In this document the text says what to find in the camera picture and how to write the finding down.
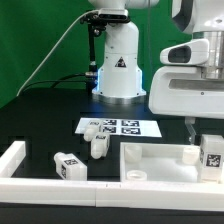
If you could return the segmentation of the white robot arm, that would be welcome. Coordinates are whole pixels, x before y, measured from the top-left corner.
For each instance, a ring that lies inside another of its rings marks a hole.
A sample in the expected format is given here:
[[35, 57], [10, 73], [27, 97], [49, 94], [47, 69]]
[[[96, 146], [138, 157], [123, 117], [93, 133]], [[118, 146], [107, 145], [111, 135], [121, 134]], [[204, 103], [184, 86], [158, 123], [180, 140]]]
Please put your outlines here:
[[139, 31], [128, 18], [131, 8], [159, 0], [88, 0], [106, 26], [104, 63], [93, 96], [111, 103], [149, 98], [154, 114], [224, 119], [224, 0], [172, 0], [172, 20], [189, 42], [160, 53], [163, 67], [151, 89], [142, 89], [137, 65]]

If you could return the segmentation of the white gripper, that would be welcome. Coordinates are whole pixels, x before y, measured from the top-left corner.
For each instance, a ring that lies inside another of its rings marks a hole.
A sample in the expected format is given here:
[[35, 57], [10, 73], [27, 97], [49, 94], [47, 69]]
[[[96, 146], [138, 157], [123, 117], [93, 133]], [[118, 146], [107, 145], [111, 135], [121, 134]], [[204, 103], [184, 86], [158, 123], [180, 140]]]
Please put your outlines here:
[[195, 117], [224, 119], [224, 81], [203, 79], [199, 67], [164, 66], [153, 77], [149, 108], [154, 114], [184, 116], [195, 143]]

